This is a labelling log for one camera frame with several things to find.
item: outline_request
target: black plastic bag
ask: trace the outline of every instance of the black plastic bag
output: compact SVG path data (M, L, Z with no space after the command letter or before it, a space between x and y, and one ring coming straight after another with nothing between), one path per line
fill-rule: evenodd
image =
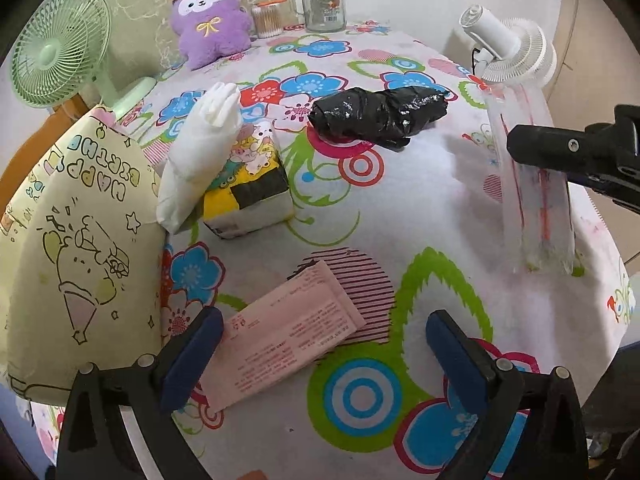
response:
M427 123L447 114L444 97L421 86L382 92L351 88L316 101L309 121L329 140L361 139L397 149Z

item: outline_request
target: yellow ribbon bow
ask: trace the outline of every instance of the yellow ribbon bow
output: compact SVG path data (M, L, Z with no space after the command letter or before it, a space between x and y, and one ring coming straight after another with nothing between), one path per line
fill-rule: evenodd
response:
M204 30L204 37L206 38L210 32L220 32L214 27L214 25L217 25L221 21L222 21L222 18L219 18L219 17L211 18L208 22L200 23L196 27L196 30L198 32L201 32Z

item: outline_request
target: white clip fan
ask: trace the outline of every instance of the white clip fan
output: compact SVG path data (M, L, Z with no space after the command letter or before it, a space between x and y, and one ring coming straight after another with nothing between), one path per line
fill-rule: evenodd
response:
M484 46L476 75L489 83L517 84L534 80L546 85L558 64L556 50L531 20L501 22L489 9L472 5L460 17L466 34Z

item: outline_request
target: orange lid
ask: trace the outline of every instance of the orange lid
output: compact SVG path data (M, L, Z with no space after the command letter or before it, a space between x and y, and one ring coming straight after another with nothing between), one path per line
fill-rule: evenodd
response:
M287 0L271 0L269 2L260 2L259 4L255 4L255 6L256 7L266 7L267 5L283 4L286 1Z

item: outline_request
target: tissue box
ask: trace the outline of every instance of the tissue box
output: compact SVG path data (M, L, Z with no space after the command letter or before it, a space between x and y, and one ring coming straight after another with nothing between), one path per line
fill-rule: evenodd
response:
M293 214L273 125L270 121L246 124L225 167L204 195L204 224L220 238L235 238Z

